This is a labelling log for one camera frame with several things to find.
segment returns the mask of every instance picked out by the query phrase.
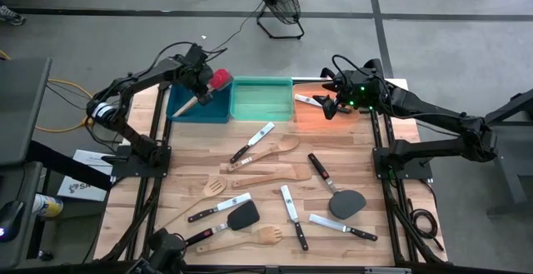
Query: wooden spoon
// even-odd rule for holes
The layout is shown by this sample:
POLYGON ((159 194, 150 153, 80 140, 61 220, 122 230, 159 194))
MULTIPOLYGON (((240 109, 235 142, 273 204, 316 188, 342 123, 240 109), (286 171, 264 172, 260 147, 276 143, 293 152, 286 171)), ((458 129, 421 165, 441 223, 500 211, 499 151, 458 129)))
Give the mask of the wooden spoon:
POLYGON ((162 225, 158 227, 157 229, 161 229, 163 227, 166 227, 168 224, 174 222, 176 219, 178 219, 184 212, 188 211, 191 207, 194 207, 196 204, 198 204, 200 201, 216 196, 224 189, 226 188, 227 180, 224 177, 214 177, 212 179, 209 179, 209 181, 206 183, 206 186, 204 186, 202 193, 196 197, 194 197, 187 206, 183 207, 178 214, 171 219, 171 221, 167 222, 167 224, 162 225))
POLYGON ((300 139, 298 139, 298 137, 285 135, 276 145, 273 145, 272 147, 266 149, 264 152, 256 153, 249 158, 245 158, 239 162, 229 165, 227 167, 227 170, 229 172, 234 171, 246 165, 247 163, 255 162, 256 160, 265 157, 271 153, 289 151, 291 149, 294 149, 294 147, 298 146, 299 143, 300 139))
POLYGON ((224 242, 214 242, 204 246, 197 247, 198 253, 209 252, 213 250, 218 250, 222 248, 233 247, 236 245, 241 245, 245 243, 254 243, 261 245, 274 245, 281 241, 283 235, 281 230, 275 227, 264 227, 249 236, 239 237, 233 240, 228 240, 224 242))
POLYGON ((254 183, 269 182, 276 179, 291 179, 301 181, 310 179, 311 176, 311 169, 308 166, 293 165, 290 169, 285 171, 234 181, 232 182, 232 187, 244 187, 254 183))

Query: gray concrete floor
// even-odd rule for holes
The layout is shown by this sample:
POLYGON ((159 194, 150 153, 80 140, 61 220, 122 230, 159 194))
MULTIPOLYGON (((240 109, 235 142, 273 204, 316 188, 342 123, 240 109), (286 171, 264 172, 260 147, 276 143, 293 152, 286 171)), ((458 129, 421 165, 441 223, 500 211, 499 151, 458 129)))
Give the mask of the gray concrete floor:
MULTIPOLYGON (((127 8, 181 11, 252 11, 260 0, 7 0, 21 7, 127 8)), ((532 0, 380 0, 389 13, 533 14, 532 0)), ((303 12, 371 12, 370 0, 300 0, 303 12)), ((113 78, 146 67, 169 42, 188 40, 215 47, 238 29, 241 17, 87 17, 28 15, 23 27, 0 25, 0 49, 13 58, 52 57, 51 77, 67 79, 90 92, 113 78)), ((372 19, 304 18, 300 41, 273 41, 248 22, 227 53, 212 63, 234 75, 318 76, 334 53, 359 64, 379 57, 372 19)), ((266 24, 277 32, 276 19, 266 24)), ((385 21, 395 77, 428 102, 485 115, 531 83, 533 22, 385 21)), ((82 112, 46 94, 38 124, 67 127, 82 112), (62 117, 44 117, 52 110, 62 117)), ((442 138, 425 128, 422 140, 442 138)), ((103 136, 112 134, 102 132, 103 136)), ((35 138, 72 155, 77 148, 104 151, 83 130, 65 134, 36 132, 35 138)), ((462 266, 530 272, 533 269, 533 219, 490 220, 486 209, 510 200, 492 163, 460 158, 431 162, 447 254, 462 266)), ((55 177, 57 187, 61 178, 55 177)), ((53 264, 80 262, 90 247, 100 216, 61 222, 45 244, 53 264)))

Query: electric fan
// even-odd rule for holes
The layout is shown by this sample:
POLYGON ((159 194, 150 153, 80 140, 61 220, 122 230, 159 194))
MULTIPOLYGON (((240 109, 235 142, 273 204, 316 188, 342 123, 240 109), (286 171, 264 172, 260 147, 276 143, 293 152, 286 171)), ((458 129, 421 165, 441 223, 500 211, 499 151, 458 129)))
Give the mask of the electric fan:
POLYGON ((274 39, 300 39, 304 35, 303 28, 300 24, 300 3, 298 0, 263 0, 265 5, 263 6, 259 16, 257 16, 257 25, 259 25, 268 34, 268 37, 274 39), (301 34, 297 36, 273 36, 268 30, 261 24, 261 17, 265 14, 265 10, 270 8, 274 16, 278 18, 282 23, 286 25, 298 24, 301 30, 301 34))

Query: person's foot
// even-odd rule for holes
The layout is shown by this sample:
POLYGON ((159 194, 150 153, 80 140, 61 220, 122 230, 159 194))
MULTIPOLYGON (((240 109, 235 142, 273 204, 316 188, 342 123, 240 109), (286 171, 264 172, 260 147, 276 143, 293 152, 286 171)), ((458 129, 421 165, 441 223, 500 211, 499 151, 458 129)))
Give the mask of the person's foot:
POLYGON ((0 21, 5 21, 11 25, 23 25, 26 18, 10 10, 6 6, 0 6, 0 21))

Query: black silicone spatula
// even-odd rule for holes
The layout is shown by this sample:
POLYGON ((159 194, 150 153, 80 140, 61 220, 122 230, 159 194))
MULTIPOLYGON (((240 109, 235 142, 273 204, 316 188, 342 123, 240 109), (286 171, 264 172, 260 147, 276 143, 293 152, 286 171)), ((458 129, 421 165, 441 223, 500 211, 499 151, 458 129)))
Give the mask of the black silicone spatula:
POLYGON ((359 212, 366 205, 366 199, 354 190, 339 191, 330 179, 329 173, 318 161, 314 154, 309 153, 309 159, 317 169, 320 176, 326 181, 327 186, 333 192, 333 197, 330 199, 330 212, 333 216, 339 219, 347 219, 356 212, 359 212))
POLYGON ((190 245, 194 245, 199 241, 203 241, 228 227, 233 231, 236 231, 244 227, 249 227, 251 224, 257 221, 259 221, 259 212, 257 212, 256 204, 253 201, 249 201, 239 206, 235 211, 230 212, 230 214, 227 215, 226 223, 208 228, 205 231, 196 234, 195 236, 189 237, 185 241, 185 245, 188 247, 190 245))

